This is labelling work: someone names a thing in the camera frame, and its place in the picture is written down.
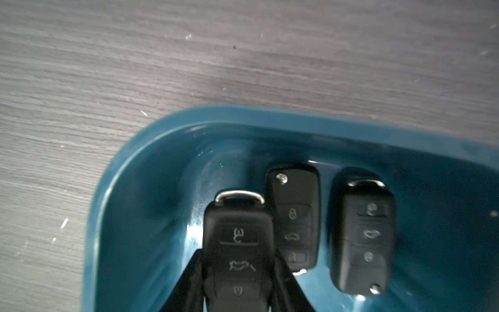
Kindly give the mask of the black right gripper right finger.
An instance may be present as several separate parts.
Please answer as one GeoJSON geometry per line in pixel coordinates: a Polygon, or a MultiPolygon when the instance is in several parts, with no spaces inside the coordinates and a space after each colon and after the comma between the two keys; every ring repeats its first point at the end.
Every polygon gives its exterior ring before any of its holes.
{"type": "Polygon", "coordinates": [[[275,252],[272,311],[316,312],[296,281],[295,276],[292,274],[280,251],[275,252]]]}

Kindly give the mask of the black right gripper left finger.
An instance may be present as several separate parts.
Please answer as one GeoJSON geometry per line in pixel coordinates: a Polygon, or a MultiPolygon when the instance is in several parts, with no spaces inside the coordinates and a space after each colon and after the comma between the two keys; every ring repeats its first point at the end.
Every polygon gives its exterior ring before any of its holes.
{"type": "Polygon", "coordinates": [[[197,249],[160,312],[203,312],[202,249],[197,249]]]}

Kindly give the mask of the black key fob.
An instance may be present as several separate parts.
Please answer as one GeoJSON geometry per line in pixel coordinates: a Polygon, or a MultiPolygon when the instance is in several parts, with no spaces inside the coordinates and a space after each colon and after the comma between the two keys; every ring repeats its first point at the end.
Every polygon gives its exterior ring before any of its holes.
{"type": "Polygon", "coordinates": [[[320,240],[320,176],[310,165],[277,166],[266,175],[275,245],[292,272],[317,265],[320,240]]]}
{"type": "Polygon", "coordinates": [[[379,179],[352,178],[335,189],[329,224],[330,276],[349,295],[376,296],[389,285],[396,201],[379,179]]]}

